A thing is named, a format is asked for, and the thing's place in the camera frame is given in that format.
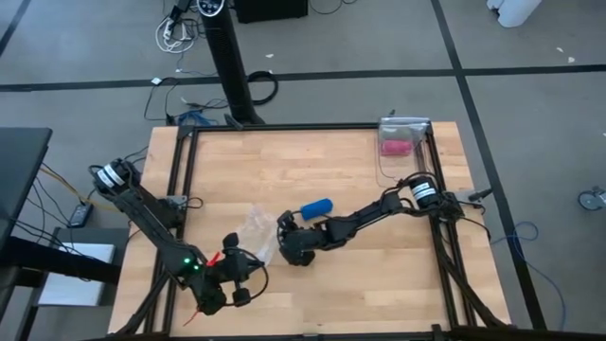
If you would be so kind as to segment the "clear plastic bag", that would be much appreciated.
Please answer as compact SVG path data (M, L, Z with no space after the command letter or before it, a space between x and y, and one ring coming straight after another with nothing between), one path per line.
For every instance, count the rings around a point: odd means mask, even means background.
M253 206L236 232L239 247L253 253L268 265L278 249L276 217L260 206Z

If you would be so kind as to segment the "black aluminium table frame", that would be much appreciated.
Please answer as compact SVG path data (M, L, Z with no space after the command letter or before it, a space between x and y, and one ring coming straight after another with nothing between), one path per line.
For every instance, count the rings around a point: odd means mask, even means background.
M202 199L187 215L184 238L213 256L226 234L253 206L272 215L330 198L336 214L376 200L374 124L266 125L246 131L216 129L195 138L175 127L152 131L143 185ZM464 322L456 288L443 291L427 220L398 215L360 232L346 246L318 252L307 267L280 256L267 275L254 274L242 308L206 316L190 292L168 289L148 329L173 336L332 336L339 333L426 332Z

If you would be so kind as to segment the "black desk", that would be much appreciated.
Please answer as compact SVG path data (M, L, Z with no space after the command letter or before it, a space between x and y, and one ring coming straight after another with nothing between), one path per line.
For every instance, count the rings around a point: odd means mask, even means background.
M25 268L116 284L117 265L12 235L51 136L49 128L0 127L0 278Z

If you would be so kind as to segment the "pink bandage roll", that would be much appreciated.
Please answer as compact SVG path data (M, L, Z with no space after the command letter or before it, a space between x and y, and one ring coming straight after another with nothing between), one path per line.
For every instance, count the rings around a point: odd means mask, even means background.
M381 144L381 156L408 156L414 149L410 140L386 139Z

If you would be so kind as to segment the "black box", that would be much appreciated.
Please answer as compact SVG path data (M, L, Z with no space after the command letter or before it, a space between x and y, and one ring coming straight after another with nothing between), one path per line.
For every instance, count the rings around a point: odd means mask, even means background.
M238 21L250 24L307 16L309 0L233 0Z

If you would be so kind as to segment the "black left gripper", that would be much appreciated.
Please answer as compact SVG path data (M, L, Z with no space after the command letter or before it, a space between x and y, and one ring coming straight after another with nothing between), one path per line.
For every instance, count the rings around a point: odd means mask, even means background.
M234 307L247 305L263 294L263 290L260 290L251 295L250 291L242 286L252 273L263 269L264 261L254 253L240 248L239 243L240 239L236 232L226 235L222 250L224 258L217 263L221 282L234 282L233 302L227 303L227 306Z

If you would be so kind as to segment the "black power adapter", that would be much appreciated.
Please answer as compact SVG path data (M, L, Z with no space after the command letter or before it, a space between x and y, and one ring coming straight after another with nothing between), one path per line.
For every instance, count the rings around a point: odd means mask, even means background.
M91 204L85 203L77 205L68 220L67 226L69 228L81 228L85 227L90 215L93 211L93 206Z

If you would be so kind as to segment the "black tower fan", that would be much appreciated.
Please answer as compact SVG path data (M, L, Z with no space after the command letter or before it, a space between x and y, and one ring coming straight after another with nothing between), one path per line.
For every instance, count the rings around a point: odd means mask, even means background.
M264 124L251 98L227 0L196 0L196 7L231 116L241 124Z

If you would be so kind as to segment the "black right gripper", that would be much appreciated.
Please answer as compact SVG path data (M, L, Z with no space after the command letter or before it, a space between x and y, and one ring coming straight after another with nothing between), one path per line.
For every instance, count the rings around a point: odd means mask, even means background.
M316 232L296 227L294 213L286 210L277 218L276 238L282 257L294 266L308 266L315 257Z

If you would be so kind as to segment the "white plastic object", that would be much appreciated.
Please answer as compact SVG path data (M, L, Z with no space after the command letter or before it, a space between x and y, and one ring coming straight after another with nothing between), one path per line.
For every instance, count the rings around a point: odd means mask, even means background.
M497 22L505 28L521 26L543 0L487 0L490 10L497 12Z

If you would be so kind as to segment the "zip bag with bandages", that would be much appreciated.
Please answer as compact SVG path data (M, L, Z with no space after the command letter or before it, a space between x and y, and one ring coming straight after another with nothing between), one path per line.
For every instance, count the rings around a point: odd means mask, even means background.
M377 132L376 179L380 186L390 187L418 171L428 171L425 143L431 122L425 117L382 117ZM386 139L410 140L414 149L408 156L381 156Z

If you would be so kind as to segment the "grey caster wheel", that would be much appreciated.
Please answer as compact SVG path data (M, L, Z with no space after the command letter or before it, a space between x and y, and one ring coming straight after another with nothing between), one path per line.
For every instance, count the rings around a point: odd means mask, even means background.
M593 187L582 191L578 196L579 205L588 211L606 208L606 189Z

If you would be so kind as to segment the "blue elastic bandage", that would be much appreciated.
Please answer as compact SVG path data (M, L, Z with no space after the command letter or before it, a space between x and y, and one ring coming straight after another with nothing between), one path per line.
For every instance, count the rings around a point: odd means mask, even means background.
M315 219L330 213L333 209L333 202L329 198L323 198L315 202L306 204L300 208L300 214L304 221Z

